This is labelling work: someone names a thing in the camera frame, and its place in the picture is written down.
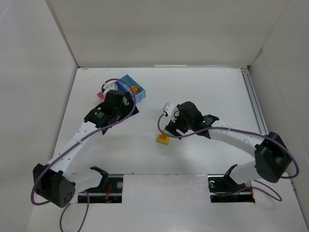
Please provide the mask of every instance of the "black connector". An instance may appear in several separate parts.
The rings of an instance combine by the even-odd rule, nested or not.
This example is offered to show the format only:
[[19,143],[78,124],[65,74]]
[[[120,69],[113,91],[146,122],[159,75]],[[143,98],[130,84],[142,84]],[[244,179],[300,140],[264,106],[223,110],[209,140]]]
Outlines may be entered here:
[[[39,175],[44,171],[47,166],[38,164],[33,169],[33,180],[37,180]],[[60,208],[69,204],[75,194],[75,183],[70,182],[63,176],[63,172],[55,172],[51,169],[39,181],[35,192],[45,198],[46,200],[54,203]]]
[[[206,116],[203,116],[203,119],[200,123],[198,123],[197,127],[195,129],[193,129],[193,131],[199,131],[199,130],[202,130],[204,128],[208,128],[208,127],[211,127],[212,124],[215,122],[215,121],[218,121],[219,118],[216,117],[216,116],[213,116],[213,115],[206,115]],[[208,139],[211,139],[210,135],[209,135],[209,131],[206,130],[206,131],[203,131],[201,133],[198,133],[197,135],[199,136],[204,136]]]
[[[267,137],[286,147],[278,134],[270,132]],[[290,157],[281,148],[266,139],[260,145],[256,145],[255,148],[255,168],[257,173],[263,179],[271,183],[277,183],[290,165]]]

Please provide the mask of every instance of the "blue box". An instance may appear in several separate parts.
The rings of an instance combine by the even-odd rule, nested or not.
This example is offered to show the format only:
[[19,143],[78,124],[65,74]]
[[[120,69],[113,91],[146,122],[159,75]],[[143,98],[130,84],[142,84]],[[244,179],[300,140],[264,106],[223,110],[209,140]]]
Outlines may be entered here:
[[[137,86],[139,88],[138,93],[136,94],[136,102],[140,102],[142,99],[146,97],[146,90],[143,87],[141,87],[135,80],[133,80],[133,78],[130,77],[128,74],[121,77],[120,80],[127,82],[131,86]],[[129,87],[125,83],[122,83],[120,81],[116,81],[115,83],[119,91],[121,92],[129,91]]]

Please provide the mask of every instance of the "cable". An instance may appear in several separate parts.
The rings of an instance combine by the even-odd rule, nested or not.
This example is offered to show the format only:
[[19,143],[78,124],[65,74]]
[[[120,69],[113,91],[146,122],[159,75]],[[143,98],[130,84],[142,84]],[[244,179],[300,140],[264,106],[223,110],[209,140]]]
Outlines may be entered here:
[[[124,84],[126,84],[129,88],[133,89],[130,84],[128,84],[126,81],[123,81],[123,80],[120,80],[120,79],[117,79],[117,78],[111,78],[109,80],[107,80],[103,85],[102,85],[102,91],[104,91],[104,86],[106,85],[107,82],[110,82],[110,81],[120,81],[120,82],[123,82]],[[99,132],[99,131],[102,131],[102,130],[106,130],[108,128],[111,128],[121,122],[123,122],[124,120],[126,120],[127,118],[129,118],[134,110],[135,110],[135,107],[136,107],[136,94],[134,92],[132,92],[133,94],[133,100],[134,100],[134,103],[133,103],[133,107],[132,107],[132,110],[129,112],[129,114],[127,116],[125,116],[123,119],[119,120],[118,122],[115,122],[113,124],[110,124],[106,127],[102,127],[102,128],[99,128],[97,130],[94,130],[93,132],[89,133],[88,135],[86,135],[85,137],[83,137],[81,139],[81,141],[84,141],[86,140],[87,138],[89,138],[91,135]],[[62,159],[65,155],[67,155],[69,152],[71,152],[74,148],[76,148],[78,145],[80,144],[80,141],[78,141],[77,143],[75,143],[72,147],[70,147],[68,150],[66,150],[65,152],[63,152],[60,156],[58,156],[57,159],[55,159],[52,163],[50,163],[44,170],[43,172],[38,176],[38,178],[36,179],[36,181],[34,182],[34,185],[32,187],[32,190],[31,190],[31,196],[30,196],[30,199],[31,199],[31,203],[33,205],[36,205],[36,206],[39,206],[39,205],[44,205],[44,204],[47,204],[49,203],[49,201],[45,201],[45,202],[41,202],[41,203],[37,203],[34,201],[34,193],[35,193],[35,189],[37,188],[38,184],[39,184],[39,181],[42,179],[42,177],[48,172],[48,170],[50,170],[50,168],[55,164],[57,163],[60,159]],[[88,201],[88,204],[87,204],[87,210],[86,210],[86,213],[85,213],[85,216],[84,216],[84,219],[87,215],[87,212],[88,212],[88,208],[89,208],[89,204],[90,204],[90,200]]]
[[157,126],[158,126],[158,129],[159,131],[166,135],[167,137],[170,137],[170,138],[176,138],[176,139],[181,139],[181,138],[185,138],[185,137],[189,137],[191,135],[194,135],[194,134],[199,134],[201,132],[204,132],[204,131],[209,131],[209,130],[226,130],[226,131],[234,131],[234,132],[238,132],[238,133],[243,133],[243,134],[249,134],[249,135],[254,135],[254,136],[257,136],[257,137],[261,137],[261,138],[264,138],[272,143],[274,143],[275,145],[277,145],[280,149],[282,149],[285,153],[288,154],[288,156],[290,157],[291,161],[294,163],[295,165],[295,168],[296,168],[296,172],[294,175],[292,176],[282,176],[281,178],[282,179],[293,179],[295,177],[297,177],[299,175],[299,166],[298,166],[298,163],[297,161],[295,160],[294,156],[289,152],[288,149],[286,149],[282,144],[278,143],[277,141],[267,137],[266,135],[262,135],[262,134],[258,134],[258,133],[255,133],[255,132],[250,132],[250,131],[245,131],[245,130],[238,130],[238,129],[234,129],[234,128],[228,128],[228,127],[207,127],[207,128],[204,128],[204,129],[201,129],[201,130],[198,130],[198,131],[195,131],[193,133],[190,133],[190,134],[185,134],[185,135],[180,135],[180,136],[175,136],[175,135],[172,135],[172,134],[167,134],[165,133],[163,130],[161,130],[160,128],[160,121],[161,121],[161,118],[163,116],[165,116],[166,114],[162,114],[159,119],[158,119],[158,122],[157,122]]
[[270,193],[266,192],[265,190],[263,190],[263,189],[261,189],[261,188],[258,188],[258,187],[255,187],[255,186],[244,187],[243,189],[237,190],[237,191],[235,191],[235,192],[231,192],[231,193],[227,193],[227,194],[220,194],[220,195],[218,195],[218,196],[220,196],[220,197],[226,197],[226,196],[234,195],[235,193],[242,192],[242,191],[244,191],[244,190],[246,190],[246,189],[257,189],[257,190],[259,190],[259,191],[265,193],[265,194],[268,195],[269,197],[275,199],[276,201],[282,202],[282,197],[281,197],[272,187],[270,187],[270,186],[268,186],[268,185],[262,183],[261,181],[258,181],[258,180],[254,180],[254,181],[257,182],[257,183],[259,183],[259,184],[261,184],[261,185],[264,185],[264,186],[267,187],[267,188],[269,188],[271,191],[273,191],[273,192],[278,196],[278,198],[274,197],[273,195],[271,195]]
[[[83,221],[81,223],[81,226],[79,227],[78,231],[77,232],[80,232],[84,223],[85,223],[85,220],[86,220],[86,217],[87,217],[87,214],[88,214],[88,209],[89,209],[89,205],[90,205],[90,196],[88,194],[88,192],[86,191],[83,191],[83,193],[85,193],[87,195],[87,208],[86,208],[86,212],[85,212],[85,215],[84,215],[84,218],[83,218]],[[62,228],[62,219],[63,219],[63,215],[64,215],[64,212],[67,210],[67,208],[70,206],[71,204],[69,203],[65,208],[64,210],[62,211],[62,214],[61,214],[61,217],[60,217],[60,222],[59,222],[59,227],[60,227],[60,230],[61,232],[64,232],[63,228]]]

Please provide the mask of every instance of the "white wall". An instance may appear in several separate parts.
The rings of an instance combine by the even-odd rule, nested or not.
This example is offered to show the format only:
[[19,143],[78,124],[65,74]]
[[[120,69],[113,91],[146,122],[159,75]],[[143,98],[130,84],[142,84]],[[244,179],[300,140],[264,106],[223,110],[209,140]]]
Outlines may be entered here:
[[32,169],[51,157],[76,64],[44,0],[0,1],[0,231],[26,231]]
[[49,0],[80,66],[252,64],[288,0]]
[[308,225],[308,0],[289,1],[250,72],[268,129],[282,136],[300,165],[294,184]]

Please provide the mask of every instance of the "small yellow object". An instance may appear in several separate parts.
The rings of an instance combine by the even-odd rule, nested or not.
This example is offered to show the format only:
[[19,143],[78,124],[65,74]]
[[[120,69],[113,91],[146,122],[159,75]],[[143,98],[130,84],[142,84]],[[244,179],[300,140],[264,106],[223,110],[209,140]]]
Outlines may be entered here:
[[159,142],[159,143],[166,144],[166,145],[169,144],[169,138],[166,135],[164,135],[164,134],[160,134],[157,137],[156,141]]
[[134,93],[138,93],[139,88],[137,86],[132,86]]

